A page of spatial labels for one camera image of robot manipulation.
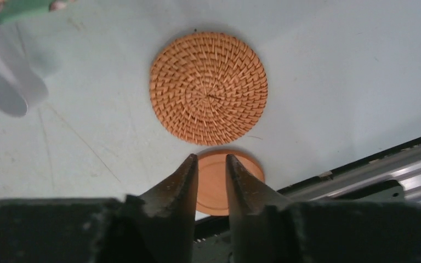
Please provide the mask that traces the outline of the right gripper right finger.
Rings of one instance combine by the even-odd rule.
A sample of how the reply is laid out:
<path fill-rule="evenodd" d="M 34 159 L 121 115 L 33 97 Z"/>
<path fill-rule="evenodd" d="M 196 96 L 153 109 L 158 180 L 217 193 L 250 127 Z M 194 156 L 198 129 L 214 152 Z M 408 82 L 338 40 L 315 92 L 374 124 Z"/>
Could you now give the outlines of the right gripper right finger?
<path fill-rule="evenodd" d="M 421 204 L 292 202 L 226 156 L 235 262 L 421 262 Z"/>

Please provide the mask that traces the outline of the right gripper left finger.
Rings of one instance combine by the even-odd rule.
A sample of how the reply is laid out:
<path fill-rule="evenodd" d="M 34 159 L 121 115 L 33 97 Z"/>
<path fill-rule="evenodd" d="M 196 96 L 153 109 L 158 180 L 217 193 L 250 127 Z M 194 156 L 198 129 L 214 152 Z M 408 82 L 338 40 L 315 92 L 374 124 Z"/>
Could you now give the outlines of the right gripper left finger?
<path fill-rule="evenodd" d="M 0 262 L 190 262 L 198 160 L 115 198 L 0 199 Z"/>

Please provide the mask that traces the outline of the round cork coaster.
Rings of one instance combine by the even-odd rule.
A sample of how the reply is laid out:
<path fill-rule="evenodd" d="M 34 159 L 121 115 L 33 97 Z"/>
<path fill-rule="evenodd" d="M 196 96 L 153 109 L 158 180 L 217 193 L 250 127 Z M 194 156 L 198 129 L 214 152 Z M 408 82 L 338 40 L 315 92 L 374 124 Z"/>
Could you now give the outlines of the round cork coaster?
<path fill-rule="evenodd" d="M 177 38 L 155 57 L 149 75 L 153 111 L 180 140 L 204 146 L 233 142 L 260 120 L 268 79 L 256 52 L 224 33 Z"/>
<path fill-rule="evenodd" d="M 260 181 L 265 174 L 260 163 L 245 152 L 231 149 L 212 150 L 198 155 L 198 192 L 196 210 L 210 216 L 228 216 L 226 156 L 234 155 Z"/>

